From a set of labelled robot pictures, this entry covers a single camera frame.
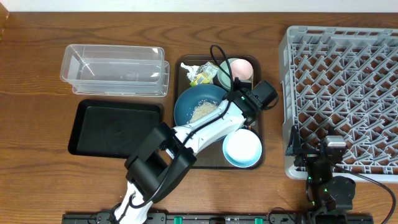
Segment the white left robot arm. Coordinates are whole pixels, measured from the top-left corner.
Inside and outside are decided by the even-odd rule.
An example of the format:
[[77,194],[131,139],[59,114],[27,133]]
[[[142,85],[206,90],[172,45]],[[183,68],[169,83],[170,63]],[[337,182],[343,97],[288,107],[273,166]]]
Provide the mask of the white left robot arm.
[[208,115],[170,128],[162,123],[125,161],[127,192],[110,212],[111,223],[144,223],[152,204],[168,196],[181,183],[208,145],[245,125],[252,124],[260,110],[277,97],[266,81],[247,89],[239,80]]

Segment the white rice pile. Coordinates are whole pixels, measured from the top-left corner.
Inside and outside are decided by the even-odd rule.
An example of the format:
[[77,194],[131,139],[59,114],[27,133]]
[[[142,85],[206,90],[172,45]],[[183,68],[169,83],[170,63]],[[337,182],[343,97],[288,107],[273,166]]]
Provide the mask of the white rice pile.
[[216,101],[208,101],[208,100],[201,100],[199,104],[194,107],[192,117],[188,121],[188,123],[192,123],[207,114],[211,113],[215,109],[217,109],[218,103]]

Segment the dark blue bowl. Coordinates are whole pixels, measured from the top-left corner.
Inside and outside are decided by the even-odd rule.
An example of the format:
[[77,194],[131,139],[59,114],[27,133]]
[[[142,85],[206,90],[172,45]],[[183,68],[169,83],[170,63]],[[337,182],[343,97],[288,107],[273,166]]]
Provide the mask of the dark blue bowl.
[[197,85],[185,90],[177,99],[174,106],[174,121],[176,126],[187,124],[193,115],[194,109],[209,102],[218,106],[227,91],[216,85]]

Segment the light blue bowl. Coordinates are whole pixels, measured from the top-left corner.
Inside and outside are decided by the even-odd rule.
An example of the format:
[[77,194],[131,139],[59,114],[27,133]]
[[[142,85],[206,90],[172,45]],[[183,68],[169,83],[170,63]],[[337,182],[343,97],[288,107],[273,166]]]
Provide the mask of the light blue bowl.
[[239,129],[225,137],[223,154],[226,160],[235,167],[252,167],[261,158],[262,144],[254,132]]

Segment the pink cup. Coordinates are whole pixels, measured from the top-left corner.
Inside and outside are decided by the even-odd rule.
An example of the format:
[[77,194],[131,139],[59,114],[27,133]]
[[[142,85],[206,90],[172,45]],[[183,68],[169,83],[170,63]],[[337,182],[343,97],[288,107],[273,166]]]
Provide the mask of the pink cup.
[[234,78],[240,80],[250,80],[253,75],[253,67],[245,59],[236,59],[231,63],[231,71]]

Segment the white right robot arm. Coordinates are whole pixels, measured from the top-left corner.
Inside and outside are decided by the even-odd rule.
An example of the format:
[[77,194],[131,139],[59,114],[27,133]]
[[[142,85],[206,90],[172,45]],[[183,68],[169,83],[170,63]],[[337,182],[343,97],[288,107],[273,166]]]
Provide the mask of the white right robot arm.
[[295,157],[295,166],[306,168],[306,194],[313,204],[312,209],[297,216],[296,223],[348,223],[346,212],[353,208],[356,183],[332,173],[346,150],[343,137],[335,134],[326,136],[318,149],[306,149],[301,146],[299,131],[292,126],[285,155]]

